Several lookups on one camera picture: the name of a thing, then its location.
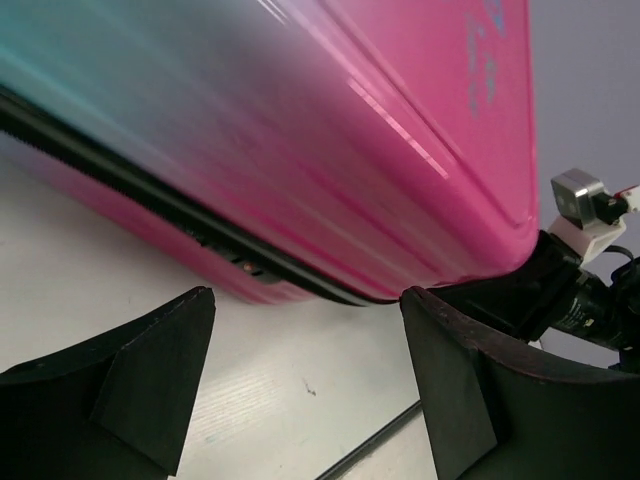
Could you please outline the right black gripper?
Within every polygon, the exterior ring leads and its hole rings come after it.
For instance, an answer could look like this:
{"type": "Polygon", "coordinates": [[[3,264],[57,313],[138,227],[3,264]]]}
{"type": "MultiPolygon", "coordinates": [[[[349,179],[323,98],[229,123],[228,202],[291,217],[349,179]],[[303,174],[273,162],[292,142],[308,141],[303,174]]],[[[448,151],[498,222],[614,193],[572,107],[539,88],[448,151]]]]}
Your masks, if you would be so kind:
{"type": "Polygon", "coordinates": [[[432,288],[464,315],[519,340],[552,328],[610,350],[639,349],[639,282],[617,270],[606,285],[582,258],[541,231],[529,259],[500,277],[432,288]]]}

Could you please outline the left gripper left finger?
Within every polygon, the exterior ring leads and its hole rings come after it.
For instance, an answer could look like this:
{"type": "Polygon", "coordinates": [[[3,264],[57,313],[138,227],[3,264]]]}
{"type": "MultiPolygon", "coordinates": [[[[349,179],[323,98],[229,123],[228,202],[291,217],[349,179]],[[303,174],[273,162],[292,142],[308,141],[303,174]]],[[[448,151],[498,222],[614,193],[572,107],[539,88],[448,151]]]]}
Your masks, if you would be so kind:
{"type": "Polygon", "coordinates": [[[216,312],[196,287],[1,374],[4,479],[176,475],[216,312]]]}

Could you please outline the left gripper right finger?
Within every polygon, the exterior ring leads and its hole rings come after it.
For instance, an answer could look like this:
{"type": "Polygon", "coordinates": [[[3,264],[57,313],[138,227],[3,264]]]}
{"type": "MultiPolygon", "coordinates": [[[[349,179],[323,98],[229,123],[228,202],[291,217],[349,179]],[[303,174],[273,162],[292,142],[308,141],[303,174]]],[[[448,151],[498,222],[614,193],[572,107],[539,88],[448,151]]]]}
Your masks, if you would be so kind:
{"type": "Polygon", "coordinates": [[[400,299],[441,479],[635,479],[639,379],[516,340],[421,288],[400,299]]]}

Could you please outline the pink and teal suitcase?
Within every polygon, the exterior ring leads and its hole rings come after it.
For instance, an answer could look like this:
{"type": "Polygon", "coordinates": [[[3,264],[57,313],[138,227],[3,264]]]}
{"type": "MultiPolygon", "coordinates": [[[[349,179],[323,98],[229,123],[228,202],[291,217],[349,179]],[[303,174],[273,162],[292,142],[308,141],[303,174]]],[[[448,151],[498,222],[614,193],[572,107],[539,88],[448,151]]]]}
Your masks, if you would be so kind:
{"type": "Polygon", "coordinates": [[[1,152],[249,302],[391,303],[538,237],[525,1],[5,1],[1,152]]]}

